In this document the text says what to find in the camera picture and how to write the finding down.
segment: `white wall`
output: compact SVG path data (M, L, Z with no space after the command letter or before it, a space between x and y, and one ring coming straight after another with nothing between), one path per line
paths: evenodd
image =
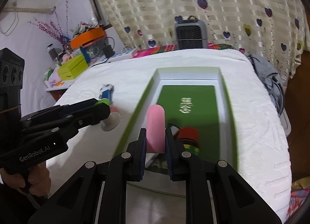
M9 0L7 6L15 0ZM66 33L66 7L65 0L16 0L20 8L52 8L61 17L60 25L63 33ZM69 20L68 26L74 28L79 22L90 21L91 6L89 0L68 0ZM51 38L38 27L27 23L36 17L43 22L56 21L55 15L19 13L19 23L15 30L6 37L0 34L0 49L7 47L25 60L23 89L21 91L22 115L32 113L53 106L52 96L45 92L43 83L45 71L53 66L53 62L46 50L46 46L53 43L61 48L61 44ZM0 26L6 31L14 21L14 13L3 12L0 14Z

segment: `beige striped curtain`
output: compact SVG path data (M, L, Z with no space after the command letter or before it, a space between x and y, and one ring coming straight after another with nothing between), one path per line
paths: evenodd
M208 42L266 57L287 82L307 48L309 28L300 0L99 0L125 45L176 43L175 22L193 15L207 26Z

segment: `human hand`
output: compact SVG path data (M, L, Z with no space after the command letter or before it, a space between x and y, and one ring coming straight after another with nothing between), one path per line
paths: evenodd
M20 190L20 187L24 188L26 184L21 174L9 175L3 168L0 169L0 174L4 183L19 191L21 194L24 194ZM46 168L46 162L29 168L28 182L32 185L29 188L29 193L38 197L45 196L49 193L51 189L51 179L50 172Z

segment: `rubber band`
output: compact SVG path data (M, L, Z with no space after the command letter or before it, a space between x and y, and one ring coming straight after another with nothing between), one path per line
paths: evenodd
M20 106L21 106L21 104L17 105L16 107L13 107L13 108L9 108L9 109L0 111L0 115L1 115L1 114L4 114L4 113L6 113L6 112L10 112L10 111L12 111L12 110L15 110L15 109L19 108Z

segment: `plaid cloth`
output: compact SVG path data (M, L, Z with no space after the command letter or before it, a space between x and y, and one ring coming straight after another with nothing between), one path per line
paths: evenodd
M153 54L162 53L162 52L176 51L178 49L179 48L178 48L177 45L164 45L164 46L148 48L148 49L137 51L137 53L134 56L134 58L141 58L141 57L144 57L144 56L153 55ZM208 49L215 49L215 50L234 49L235 50L235 48L233 46L231 46L231 45L227 45L227 44L214 44L214 43L208 43Z
M294 213L303 204L303 202L306 200L309 193L310 193L310 187L304 190L291 192L291 198L289 201L289 209L287 211L287 216L286 216L288 220L292 218Z

